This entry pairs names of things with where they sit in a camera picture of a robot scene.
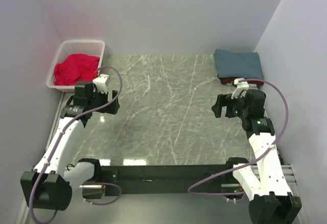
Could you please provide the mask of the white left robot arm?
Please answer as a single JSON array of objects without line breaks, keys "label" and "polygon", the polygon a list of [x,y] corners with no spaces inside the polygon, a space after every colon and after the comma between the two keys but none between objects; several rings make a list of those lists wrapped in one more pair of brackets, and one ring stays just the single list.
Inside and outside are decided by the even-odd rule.
[{"label": "white left robot arm", "polygon": [[47,151],[31,171],[25,171],[20,183],[27,206],[33,210],[65,210],[73,192],[85,182],[96,184],[102,178],[98,159],[83,158],[70,173],[65,172],[69,157],[82,130],[94,112],[117,114],[120,90],[109,91],[105,83],[79,82],[75,93],[61,110],[58,128]]}]

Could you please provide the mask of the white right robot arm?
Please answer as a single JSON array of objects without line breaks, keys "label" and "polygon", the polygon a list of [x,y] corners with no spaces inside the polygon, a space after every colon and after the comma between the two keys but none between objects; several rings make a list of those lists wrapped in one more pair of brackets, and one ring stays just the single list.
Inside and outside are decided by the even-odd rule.
[{"label": "white right robot arm", "polygon": [[264,92],[244,91],[239,97],[219,94],[212,111],[221,117],[238,117],[254,152],[259,174],[256,176],[245,163],[235,163],[224,170],[231,183],[239,182],[249,199],[252,223],[292,223],[302,208],[300,197],[294,196],[283,173],[275,144],[275,130],[265,116]]}]

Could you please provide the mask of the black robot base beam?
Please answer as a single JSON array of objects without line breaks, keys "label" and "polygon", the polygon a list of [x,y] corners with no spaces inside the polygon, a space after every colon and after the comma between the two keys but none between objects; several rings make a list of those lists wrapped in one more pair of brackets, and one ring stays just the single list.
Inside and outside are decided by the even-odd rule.
[{"label": "black robot base beam", "polygon": [[116,184],[122,194],[187,193],[193,184],[224,170],[224,164],[102,166],[96,182]]}]

